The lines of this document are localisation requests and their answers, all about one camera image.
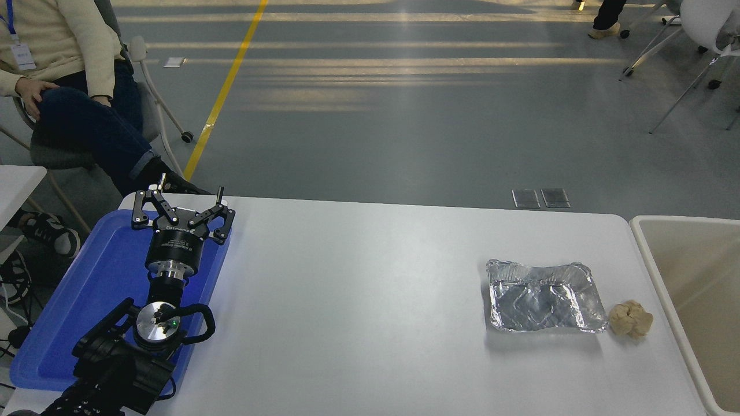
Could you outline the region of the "person's right hand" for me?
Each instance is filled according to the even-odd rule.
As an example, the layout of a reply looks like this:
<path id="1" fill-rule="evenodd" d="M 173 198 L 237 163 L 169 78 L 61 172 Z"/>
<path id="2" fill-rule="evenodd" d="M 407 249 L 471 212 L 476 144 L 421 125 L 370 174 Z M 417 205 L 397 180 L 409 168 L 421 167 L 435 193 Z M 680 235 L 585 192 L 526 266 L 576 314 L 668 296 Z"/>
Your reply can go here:
<path id="1" fill-rule="evenodd" d="M 58 88 L 58 84 L 21 77 L 15 83 L 15 92 L 25 105 L 26 112 L 35 121 L 40 120 L 38 104 L 42 102 L 42 92 Z"/>

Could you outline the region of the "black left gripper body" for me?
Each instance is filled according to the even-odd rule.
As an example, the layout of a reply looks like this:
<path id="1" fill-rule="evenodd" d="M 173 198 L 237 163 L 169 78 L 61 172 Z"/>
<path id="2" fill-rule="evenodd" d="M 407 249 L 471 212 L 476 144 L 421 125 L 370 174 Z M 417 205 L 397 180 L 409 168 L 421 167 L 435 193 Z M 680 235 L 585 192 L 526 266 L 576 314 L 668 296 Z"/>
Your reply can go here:
<path id="1" fill-rule="evenodd" d="M 190 228 L 198 212 L 184 208 L 175 208 L 178 222 L 170 224 L 169 219 L 160 215 L 153 222 L 151 239 L 145 266 L 150 272 L 159 272 L 168 262 L 180 263 L 185 272 L 198 272 L 200 269 L 205 239 L 209 229 L 205 224 Z"/>

